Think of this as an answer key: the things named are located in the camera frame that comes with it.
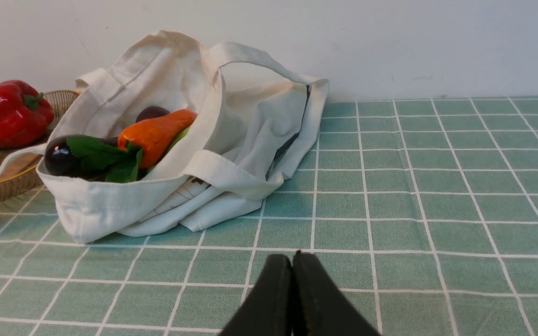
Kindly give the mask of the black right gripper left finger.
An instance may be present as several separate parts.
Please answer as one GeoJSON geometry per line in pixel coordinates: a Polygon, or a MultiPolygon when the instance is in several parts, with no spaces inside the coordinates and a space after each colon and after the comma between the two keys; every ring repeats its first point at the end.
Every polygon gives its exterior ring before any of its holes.
{"type": "Polygon", "coordinates": [[[282,254],[271,254],[254,287],[220,332],[222,336],[290,336],[292,266],[282,254]]]}

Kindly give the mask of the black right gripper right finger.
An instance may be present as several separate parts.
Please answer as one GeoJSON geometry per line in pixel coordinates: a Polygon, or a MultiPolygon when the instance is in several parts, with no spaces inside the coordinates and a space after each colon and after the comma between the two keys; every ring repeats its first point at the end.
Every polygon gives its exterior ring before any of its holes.
{"type": "Polygon", "coordinates": [[[380,335],[337,288],[316,255],[297,251],[292,271],[293,335],[380,335]]]}

